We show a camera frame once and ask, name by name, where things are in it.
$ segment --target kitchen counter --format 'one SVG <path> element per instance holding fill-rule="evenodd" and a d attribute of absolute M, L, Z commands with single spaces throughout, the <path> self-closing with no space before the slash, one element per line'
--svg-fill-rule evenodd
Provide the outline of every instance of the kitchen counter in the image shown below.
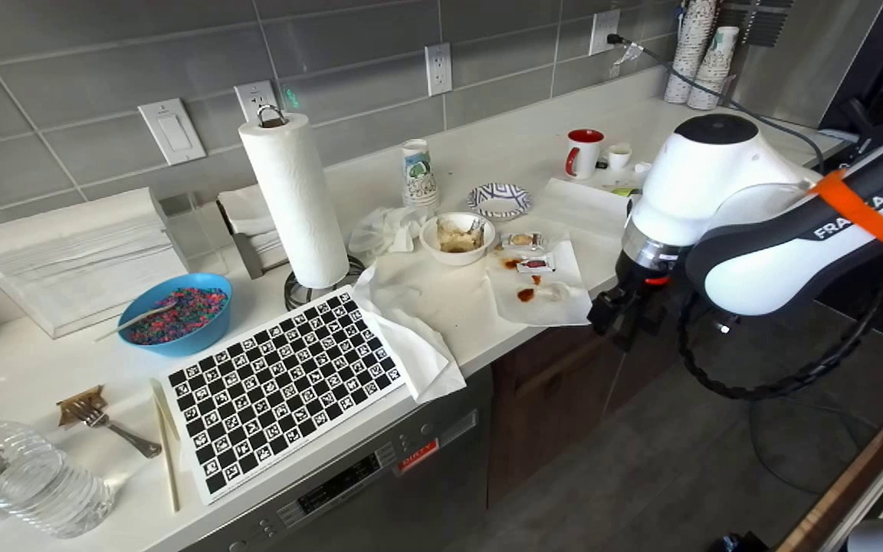
<path fill-rule="evenodd" d="M 604 290 L 612 280 L 623 219 L 582 209 L 567 212 L 565 219 L 562 209 L 567 205 L 556 205 L 544 187 L 562 171 L 565 136 L 577 127 L 604 129 L 609 141 L 633 145 L 635 160 L 653 160 L 665 136 L 681 119 L 697 116 L 697 111 L 655 103 L 662 83 L 662 71 L 644 71 L 620 83 L 552 99 L 444 136 L 429 136 L 434 178 L 444 194 L 442 209 L 468 209 L 468 192 L 483 180 L 521 184 L 536 201 L 532 212 L 521 225 L 532 220 L 565 229 L 572 241 L 587 285 L 593 292 Z M 806 145 L 772 129 L 768 137 L 791 160 L 810 160 Z M 399 148 L 329 166 L 329 184 L 337 201 L 343 229 L 374 209 L 399 205 Z M 286 313 L 281 282 L 288 271 L 244 280 L 234 251 L 220 251 L 214 268 L 236 280 L 234 329 L 225 345 L 247 339 Z M 480 373 L 488 363 L 507 355 L 536 334 L 536 329 L 497 317 L 480 275 L 483 263 L 439 268 L 422 254 L 389 254 L 382 261 L 382 285 L 416 282 L 421 294 L 413 294 L 404 308 L 444 334 L 462 375 Z M 362 407 L 362 414 L 346 419 L 341 426 L 325 432 L 325 440 L 259 474 L 256 484 L 231 491 L 214 506 L 201 506 L 195 501 L 189 474 L 180 474 L 180 514 L 171 514 L 162 458 L 140 459 L 111 432 L 56 426 L 58 398 L 103 384 L 112 420 L 151 440 L 158 436 L 151 377 L 187 365 L 189 360 L 147 355 L 122 348 L 118 339 L 106 339 L 106 331 L 111 329 L 88 329 L 50 341 L 31 320 L 10 322 L 0 331 L 0 419 L 31 420 L 61 449 L 66 449 L 78 463 L 122 484 L 120 506 L 92 535 L 78 541 L 51 541 L 19 523 L 0 523 L 0 548 L 180 548 L 236 523 L 266 498 L 292 487 L 316 467 L 331 463 L 337 455 L 378 436 L 382 426 L 416 407 L 404 387 L 399 387 L 396 394 Z"/>

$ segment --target wall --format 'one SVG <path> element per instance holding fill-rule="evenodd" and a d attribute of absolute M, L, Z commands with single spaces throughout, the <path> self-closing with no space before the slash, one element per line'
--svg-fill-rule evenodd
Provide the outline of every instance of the wall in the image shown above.
<path fill-rule="evenodd" d="M 234 85 L 272 80 L 316 124 L 325 163 L 596 85 L 593 12 L 673 52 L 678 0 L 0 0 L 0 220 L 132 187 L 252 184 Z M 453 91 L 426 97 L 426 42 Z M 180 99 L 210 150 L 167 166 L 138 105 Z"/>

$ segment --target paper towel roll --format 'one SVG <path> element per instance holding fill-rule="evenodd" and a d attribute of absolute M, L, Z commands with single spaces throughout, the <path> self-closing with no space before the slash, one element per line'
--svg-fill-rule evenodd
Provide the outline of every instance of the paper towel roll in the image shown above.
<path fill-rule="evenodd" d="M 288 113 L 286 127 L 241 124 L 238 137 L 259 175 L 266 212 L 281 237 L 293 280 L 331 290 L 346 271 L 341 219 L 329 196 L 309 116 Z"/>

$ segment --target dishwasher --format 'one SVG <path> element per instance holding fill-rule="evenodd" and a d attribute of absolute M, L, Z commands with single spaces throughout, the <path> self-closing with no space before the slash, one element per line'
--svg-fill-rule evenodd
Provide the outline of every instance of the dishwasher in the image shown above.
<path fill-rule="evenodd" d="M 483 514 L 490 398 L 483 369 L 189 548 L 444 548 Z"/>

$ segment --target black and white checkered mat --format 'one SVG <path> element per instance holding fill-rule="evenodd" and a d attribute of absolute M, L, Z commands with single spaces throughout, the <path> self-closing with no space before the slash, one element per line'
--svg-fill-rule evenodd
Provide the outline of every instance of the black and white checkered mat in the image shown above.
<path fill-rule="evenodd" d="M 199 484 L 219 498 L 402 384 L 402 373 L 343 290 L 167 380 Z"/>

